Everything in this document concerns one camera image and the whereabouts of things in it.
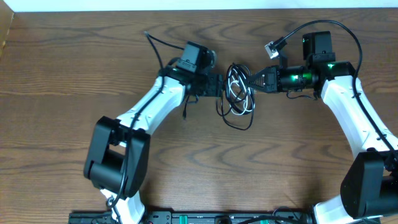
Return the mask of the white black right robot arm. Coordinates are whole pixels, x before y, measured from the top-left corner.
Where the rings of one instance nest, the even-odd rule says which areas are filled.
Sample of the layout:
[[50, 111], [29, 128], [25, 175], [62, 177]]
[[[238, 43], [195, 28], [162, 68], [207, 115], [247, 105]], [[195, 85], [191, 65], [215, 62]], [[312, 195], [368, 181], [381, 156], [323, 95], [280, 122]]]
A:
[[279, 64], [249, 77], [249, 88], [264, 93], [312, 89], [335, 115], [354, 157], [340, 194], [313, 208], [316, 223], [359, 223], [397, 214], [397, 137], [370, 104], [356, 70], [336, 61], [328, 31], [302, 37], [304, 66], [289, 67], [283, 38], [265, 46]]

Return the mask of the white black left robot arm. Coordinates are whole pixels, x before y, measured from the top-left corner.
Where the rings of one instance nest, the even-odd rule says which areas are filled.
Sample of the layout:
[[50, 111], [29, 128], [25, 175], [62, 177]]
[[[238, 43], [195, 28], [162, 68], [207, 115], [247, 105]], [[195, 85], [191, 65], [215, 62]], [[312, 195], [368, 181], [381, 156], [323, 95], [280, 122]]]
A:
[[95, 124], [83, 175], [106, 197], [109, 210], [91, 223], [139, 223], [145, 212], [139, 189], [152, 134], [190, 96], [222, 94], [222, 76], [212, 72], [215, 51], [194, 42], [182, 50], [181, 57], [160, 66], [152, 88], [130, 110]]

